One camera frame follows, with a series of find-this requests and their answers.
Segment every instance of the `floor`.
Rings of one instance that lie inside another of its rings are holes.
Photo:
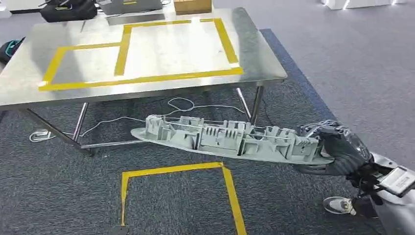
[[[258,28],[271,29],[263,31],[268,40],[272,40],[269,32],[274,32],[293,58],[280,58],[290,79],[269,87],[265,95],[272,121],[294,128],[329,118],[295,79],[301,76],[296,63],[334,115],[361,133],[371,150],[415,168],[413,2],[346,11],[330,11],[313,0],[222,0],[215,6],[245,7]],[[0,40],[22,37],[42,21],[36,13],[2,19],[0,28],[13,33],[0,34]],[[282,47],[277,48],[277,55],[282,55]],[[252,101],[253,90],[246,92]],[[238,105],[234,95],[220,91],[187,97],[200,104]],[[165,101],[154,100],[99,103],[91,106],[85,125],[115,117],[106,110],[142,118],[168,111],[165,108]],[[70,130],[79,109],[80,105],[72,105],[38,111]],[[262,111],[259,122],[268,124],[264,107]],[[192,115],[243,118],[219,110]],[[355,193],[343,178],[300,175],[286,165],[226,160],[153,145],[140,151],[135,146],[103,149],[86,159],[56,139],[29,143],[33,126],[17,112],[1,118],[0,130],[7,138],[0,144],[0,234],[108,234],[119,224],[121,171],[212,161],[224,161],[231,169],[248,234],[377,234],[367,223],[381,232],[376,220],[324,212],[323,198]],[[110,124],[85,141],[130,138],[126,133],[135,126],[128,121]],[[132,234],[235,234],[217,171],[137,178],[129,188],[134,197],[127,196],[126,218]],[[200,208],[203,214],[196,212]]]

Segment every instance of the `light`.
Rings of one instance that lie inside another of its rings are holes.
[[[346,10],[346,8],[347,8],[347,6],[349,5],[349,3],[350,3],[350,0],[346,0],[345,5],[343,6],[343,10]]]

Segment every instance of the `yellow tape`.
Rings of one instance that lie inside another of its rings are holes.
[[[128,187],[129,178],[137,177],[137,176],[144,176],[144,175],[164,174],[164,173],[172,173],[172,172],[178,172],[178,171],[211,169],[211,168],[222,168],[223,176],[225,178],[225,185],[226,185],[226,189],[228,192],[229,202],[231,205],[232,215],[235,221],[236,233],[237,235],[246,235],[247,233],[245,229],[245,223],[242,217],[241,208],[239,206],[238,198],[236,195],[235,186],[233,184],[231,171],[227,169],[226,167],[224,167],[223,163],[220,163],[220,162],[179,165],[179,166],[170,166],[170,167],[163,167],[163,168],[123,172],[122,177],[121,177],[121,225],[122,226],[125,225],[124,223],[125,199],[127,197],[127,187]]]
[[[231,171],[224,166],[222,167],[222,171],[225,178],[226,189],[228,190],[229,203],[231,204],[233,220],[235,221],[236,233],[238,235],[246,235],[247,233],[245,230],[244,218],[242,217],[238,197],[236,196],[236,190],[235,185],[233,184]]]
[[[83,50],[83,49],[96,49],[96,48],[103,48],[103,47],[118,47],[121,43],[102,43],[102,44],[91,44],[91,45],[78,45],[78,46],[67,46],[67,47],[60,47],[66,50]]]
[[[65,55],[67,50],[82,50],[82,49],[95,49],[103,47],[118,47],[121,43],[102,43],[102,44],[91,44],[91,45],[79,45],[79,46],[68,46],[68,47],[58,47],[56,49],[55,55],[53,56],[45,74],[43,75],[44,84],[47,86],[52,81],[55,76],[56,71],[58,70],[59,65]]]
[[[168,24],[188,24],[192,23],[191,20],[182,20],[182,21],[162,21],[162,22],[152,22],[152,23],[132,23],[125,24],[124,27],[148,27],[148,26],[159,26],[159,25],[168,25]]]
[[[141,83],[141,82],[161,82],[169,80],[181,80],[181,79],[190,79],[190,78],[200,78],[200,77],[215,77],[215,76],[226,76],[226,75],[236,75],[242,74],[242,68],[236,67],[230,70],[217,70],[217,71],[206,71],[206,72],[191,72],[191,73],[181,73],[181,74],[172,74],[172,75],[160,75],[160,76],[149,76],[149,77],[138,77],[133,79],[126,80],[117,80],[117,81],[105,81],[105,82],[76,82],[76,83],[57,83],[57,84],[46,84],[44,86],[39,86],[40,91],[56,91],[56,90],[69,90],[69,89],[80,89],[88,87],[101,87],[101,86],[114,86],[121,84],[130,84],[130,83]]]
[[[228,33],[226,32],[225,26],[221,19],[213,19],[215,22],[216,30],[219,33],[219,38],[222,42],[223,49],[225,50],[226,57],[230,64],[237,63],[238,58],[236,57],[235,51],[233,50],[231,40],[229,39]]]
[[[219,38],[221,40],[222,46],[224,48],[226,57],[229,63],[237,63],[238,58],[236,57],[235,51],[232,47],[229,36],[226,32],[225,26],[220,18],[215,19],[200,19],[200,22],[214,22],[216,30],[218,31]],[[66,90],[66,89],[80,89],[88,87],[99,87],[99,86],[112,86],[120,84],[129,84],[129,83],[140,83],[140,82],[158,82],[158,81],[168,81],[168,80],[179,80],[179,79],[189,79],[189,78],[199,78],[199,77],[213,77],[213,76],[225,76],[225,75],[236,75],[242,74],[242,68],[232,68],[230,70],[216,70],[216,71],[205,71],[205,72],[191,72],[191,73],[180,73],[180,74],[170,74],[170,75],[160,75],[160,76],[148,76],[148,77],[138,77],[133,79],[126,80],[116,80],[116,81],[105,81],[105,82],[78,82],[78,83],[60,83],[60,84],[51,84],[53,77],[59,67],[60,61],[62,60],[66,50],[77,50],[77,49],[93,49],[101,47],[117,47],[119,46],[118,58],[115,64],[115,76],[124,75],[125,65],[127,62],[128,48],[130,45],[131,31],[133,27],[141,26],[157,26],[157,25],[167,25],[167,24],[188,24],[191,23],[191,20],[182,20],[182,21],[167,21],[167,22],[152,22],[152,23],[134,23],[124,25],[124,30],[119,43],[107,43],[107,44],[94,44],[94,45],[80,45],[80,46],[68,46],[68,47],[59,47],[56,50],[56,53],[49,64],[48,69],[44,75],[44,83],[39,86],[40,91],[55,91],[55,90]]]
[[[215,163],[178,165],[178,166],[171,166],[171,167],[123,172],[122,177],[121,177],[121,225],[122,226],[125,225],[124,224],[125,198],[127,197],[127,186],[128,186],[129,178],[137,177],[137,176],[144,176],[144,175],[172,173],[172,172],[177,172],[177,171],[218,168],[222,166],[223,166],[223,163],[215,162]]]
[[[43,81],[45,82],[45,85],[49,84],[55,76],[55,73],[61,64],[62,58],[64,57],[65,51],[66,49],[64,47],[58,47],[56,49],[55,55],[53,56],[45,74],[43,75]]]
[[[119,46],[118,58],[115,64],[115,76],[124,75],[125,63],[127,62],[128,47],[130,46],[131,27],[124,27]]]

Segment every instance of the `white wall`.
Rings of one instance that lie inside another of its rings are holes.
[[[6,4],[9,11],[28,10],[41,8],[38,5],[45,2],[45,0],[0,0]]]

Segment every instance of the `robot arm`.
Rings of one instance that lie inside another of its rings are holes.
[[[344,175],[369,195],[388,235],[415,235],[415,172],[371,153],[362,141],[338,121],[299,127],[301,136],[316,137],[335,160],[319,166],[296,165],[301,173]]]
[[[371,173],[360,178],[388,235],[415,234],[415,172],[373,153]],[[362,169],[351,176],[356,184]]]

